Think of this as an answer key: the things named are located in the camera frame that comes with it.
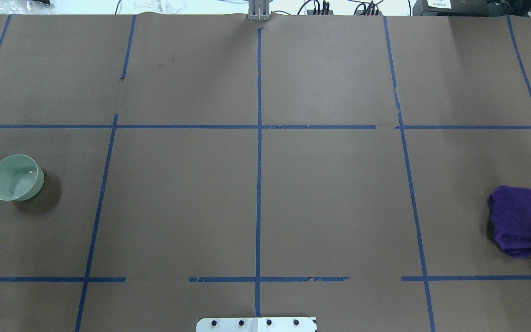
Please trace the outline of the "pale green bowl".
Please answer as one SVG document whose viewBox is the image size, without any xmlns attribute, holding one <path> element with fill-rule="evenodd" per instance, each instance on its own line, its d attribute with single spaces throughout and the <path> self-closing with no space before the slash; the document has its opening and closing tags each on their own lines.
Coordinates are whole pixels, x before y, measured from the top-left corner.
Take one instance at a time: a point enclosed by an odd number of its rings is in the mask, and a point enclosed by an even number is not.
<svg viewBox="0 0 531 332">
<path fill-rule="evenodd" d="M 0 201 L 25 201 L 36 196 L 45 174 L 36 161 L 25 154 L 0 160 Z"/>
</svg>

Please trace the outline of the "purple cloth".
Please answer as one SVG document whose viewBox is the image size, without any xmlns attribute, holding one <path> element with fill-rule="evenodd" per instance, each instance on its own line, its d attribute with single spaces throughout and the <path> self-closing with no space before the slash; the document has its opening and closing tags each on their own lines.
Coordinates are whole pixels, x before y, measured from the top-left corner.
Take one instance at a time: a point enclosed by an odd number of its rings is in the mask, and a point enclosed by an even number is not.
<svg viewBox="0 0 531 332">
<path fill-rule="evenodd" d="M 531 189 L 499 186 L 489 195 L 493 239 L 512 258 L 531 256 Z"/>
</svg>

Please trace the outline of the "white metal mounting plate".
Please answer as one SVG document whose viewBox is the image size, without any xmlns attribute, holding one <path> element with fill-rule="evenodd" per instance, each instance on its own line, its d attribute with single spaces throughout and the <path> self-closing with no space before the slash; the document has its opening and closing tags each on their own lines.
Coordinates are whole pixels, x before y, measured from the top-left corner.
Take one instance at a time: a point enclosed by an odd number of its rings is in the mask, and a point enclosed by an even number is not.
<svg viewBox="0 0 531 332">
<path fill-rule="evenodd" d="M 316 332 L 311 317 L 206 318 L 196 324 L 196 332 Z"/>
</svg>

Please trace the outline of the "black power strip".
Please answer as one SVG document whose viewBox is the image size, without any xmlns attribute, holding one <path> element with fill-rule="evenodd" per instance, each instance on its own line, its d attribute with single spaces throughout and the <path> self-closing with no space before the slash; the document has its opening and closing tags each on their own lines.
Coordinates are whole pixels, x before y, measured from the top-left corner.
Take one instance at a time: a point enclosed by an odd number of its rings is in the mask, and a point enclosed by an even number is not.
<svg viewBox="0 0 531 332">
<path fill-rule="evenodd" d="M 318 9 L 308 9 L 306 15 L 334 15 L 334 12 L 329 8 Z"/>
</svg>

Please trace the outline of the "grey metal post bracket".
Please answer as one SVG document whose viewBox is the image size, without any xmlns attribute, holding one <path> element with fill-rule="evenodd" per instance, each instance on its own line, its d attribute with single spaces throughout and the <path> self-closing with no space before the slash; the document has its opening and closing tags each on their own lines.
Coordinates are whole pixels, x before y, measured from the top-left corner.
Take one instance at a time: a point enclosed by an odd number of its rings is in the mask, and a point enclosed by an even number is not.
<svg viewBox="0 0 531 332">
<path fill-rule="evenodd" d="M 247 0 L 249 21 L 269 21 L 271 19 L 271 0 Z"/>
</svg>

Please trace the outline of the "white crumpled plastic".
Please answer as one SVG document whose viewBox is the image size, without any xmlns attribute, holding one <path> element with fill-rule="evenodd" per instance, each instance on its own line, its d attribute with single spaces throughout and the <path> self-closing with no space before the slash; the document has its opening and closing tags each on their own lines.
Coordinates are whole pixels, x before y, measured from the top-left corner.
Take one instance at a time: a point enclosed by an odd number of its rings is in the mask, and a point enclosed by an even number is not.
<svg viewBox="0 0 531 332">
<path fill-rule="evenodd" d="M 186 7 L 186 0 L 135 0 L 133 2 L 136 12 L 178 14 L 183 13 Z"/>
</svg>

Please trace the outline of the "black device with label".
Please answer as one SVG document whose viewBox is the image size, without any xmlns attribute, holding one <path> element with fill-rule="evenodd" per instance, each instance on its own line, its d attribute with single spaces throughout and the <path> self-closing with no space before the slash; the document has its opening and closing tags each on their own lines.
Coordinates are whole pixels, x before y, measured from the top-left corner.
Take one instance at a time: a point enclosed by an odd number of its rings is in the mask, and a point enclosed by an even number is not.
<svg viewBox="0 0 531 332">
<path fill-rule="evenodd" d="M 531 12 L 531 0 L 417 0 L 413 16 L 525 17 Z"/>
</svg>

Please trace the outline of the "brown paper table cover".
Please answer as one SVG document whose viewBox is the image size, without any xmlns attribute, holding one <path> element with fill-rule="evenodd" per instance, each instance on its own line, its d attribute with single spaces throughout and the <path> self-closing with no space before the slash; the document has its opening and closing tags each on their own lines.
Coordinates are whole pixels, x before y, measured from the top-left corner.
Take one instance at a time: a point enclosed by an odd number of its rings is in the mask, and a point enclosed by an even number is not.
<svg viewBox="0 0 531 332">
<path fill-rule="evenodd" d="M 531 332 L 531 18 L 0 15 L 0 332 Z"/>
</svg>

